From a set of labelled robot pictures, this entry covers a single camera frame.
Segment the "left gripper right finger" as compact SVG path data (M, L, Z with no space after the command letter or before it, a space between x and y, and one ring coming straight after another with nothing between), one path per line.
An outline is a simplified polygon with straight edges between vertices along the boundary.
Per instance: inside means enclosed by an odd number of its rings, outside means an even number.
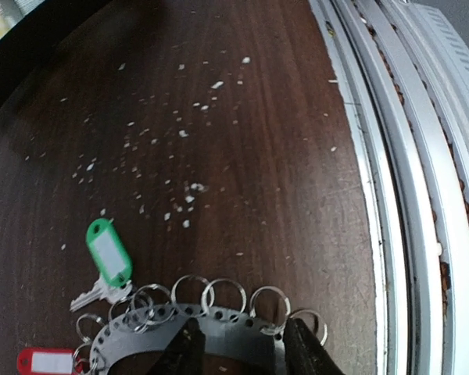
M333 359L300 318L287 320L283 343L287 374L343 375Z

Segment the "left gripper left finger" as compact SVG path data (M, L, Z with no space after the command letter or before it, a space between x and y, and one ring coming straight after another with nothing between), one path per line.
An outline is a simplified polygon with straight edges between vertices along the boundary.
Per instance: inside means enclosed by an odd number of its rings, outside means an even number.
M202 375L206 336L196 318L188 319L150 368L150 374Z

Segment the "metal keyring with red handle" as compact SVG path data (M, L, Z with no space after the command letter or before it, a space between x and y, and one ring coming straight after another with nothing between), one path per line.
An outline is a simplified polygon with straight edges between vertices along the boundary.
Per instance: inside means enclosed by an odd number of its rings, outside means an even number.
M162 284L132 288L126 298L110 306L106 318L79 316L76 329L81 344L73 354L73 372L107 374L128 356L163 354L190 318L198 320L206 336L205 354L271 374L287 374L283 334L288 319L303 320L323 347L328 339L320 315L312 309L293 311L278 287L265 285L249 295L228 278L209 281L185 275L172 288Z

